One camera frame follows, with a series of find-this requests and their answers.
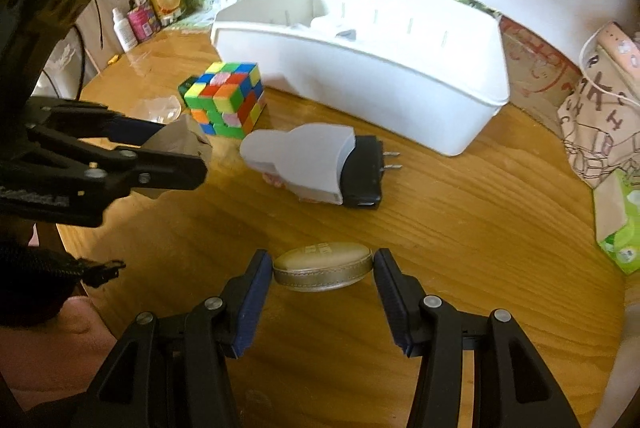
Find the oval leather case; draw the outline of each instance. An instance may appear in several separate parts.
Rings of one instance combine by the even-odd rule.
[[[273,276],[292,291],[317,293],[356,283],[372,268],[367,246],[326,243],[287,251],[273,262]]]

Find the pink container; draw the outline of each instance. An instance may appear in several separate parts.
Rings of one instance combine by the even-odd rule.
[[[143,6],[131,10],[127,14],[127,19],[131,24],[133,33],[141,43],[154,36],[154,33],[160,30],[160,24],[156,19],[156,14],[154,14],[148,2]]]

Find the metal prongs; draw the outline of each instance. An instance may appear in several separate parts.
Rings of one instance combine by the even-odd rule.
[[[400,152],[383,152],[383,157],[398,157]],[[402,168],[401,164],[385,164],[382,170],[400,170]]]

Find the blue gripper pad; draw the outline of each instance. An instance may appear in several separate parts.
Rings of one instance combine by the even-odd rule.
[[[385,309],[394,343],[410,358],[425,353],[433,328],[422,318],[420,302],[426,293],[414,277],[403,275],[388,249],[373,256],[373,278]]]
[[[255,252],[244,275],[228,281],[220,297],[226,303],[228,325],[220,339],[225,356],[239,358],[254,342],[260,313],[267,298],[273,263],[263,249]]]

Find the transparent plastic bag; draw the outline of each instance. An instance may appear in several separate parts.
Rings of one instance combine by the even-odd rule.
[[[166,125],[178,119],[181,112],[180,100],[175,96],[169,96],[168,98],[140,100],[132,108],[129,116]]]

